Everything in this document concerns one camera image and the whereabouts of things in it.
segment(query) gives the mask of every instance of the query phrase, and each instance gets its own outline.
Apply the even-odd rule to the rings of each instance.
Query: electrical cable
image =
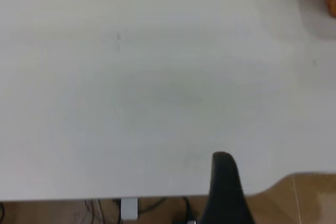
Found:
[[[96,204],[97,204],[97,207],[98,207],[98,212],[99,212],[99,215],[100,215],[101,224],[106,224],[106,222],[105,222],[105,216],[104,216],[103,210],[101,209],[100,200],[97,199],[96,200]]]
[[[89,206],[88,204],[88,201],[85,200],[85,206],[86,206],[86,209],[89,211],[89,213],[92,214],[92,210],[91,210],[91,207]],[[99,216],[96,216],[95,214],[93,214],[93,217],[95,220],[99,221],[99,222],[102,222],[101,218]],[[116,224],[115,222],[112,222],[112,221],[108,221],[108,220],[105,220],[105,223],[106,224]]]
[[[118,209],[119,209],[117,224],[121,224],[121,222],[122,222],[122,219],[121,219],[121,199],[115,199],[115,200],[113,200],[113,202],[117,204]]]
[[[93,224],[94,223],[94,216],[95,216],[95,213],[94,213],[94,205],[93,205],[93,200],[91,201],[91,209],[92,209],[92,213],[91,213],[91,221],[90,221],[90,224]]]
[[[2,202],[0,202],[0,209],[1,209],[0,224],[1,224],[5,219],[5,206]]]
[[[161,198],[159,199],[157,202],[155,202],[154,204],[149,205],[148,207],[144,208],[144,209],[140,209],[140,203],[139,203],[139,210],[138,210],[138,217],[140,215],[143,215],[147,212],[153,211],[155,208],[157,208],[159,205],[161,205],[162,203],[164,203],[167,200],[167,198]]]

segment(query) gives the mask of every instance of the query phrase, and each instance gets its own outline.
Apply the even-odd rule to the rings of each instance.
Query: white desk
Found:
[[[0,0],[0,199],[256,193],[336,170],[323,0]]]

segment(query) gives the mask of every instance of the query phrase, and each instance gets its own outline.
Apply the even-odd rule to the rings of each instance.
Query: tiled floor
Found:
[[[141,199],[142,207],[157,198]],[[194,211],[200,215],[206,197],[191,197]],[[288,176],[265,192],[247,197],[257,224],[322,224],[336,223],[336,175],[299,174]],[[11,202],[6,203],[3,224],[89,224],[83,201]],[[102,201],[108,224],[115,224],[117,207]],[[185,214],[181,198],[170,198],[159,208],[127,224],[171,224]]]

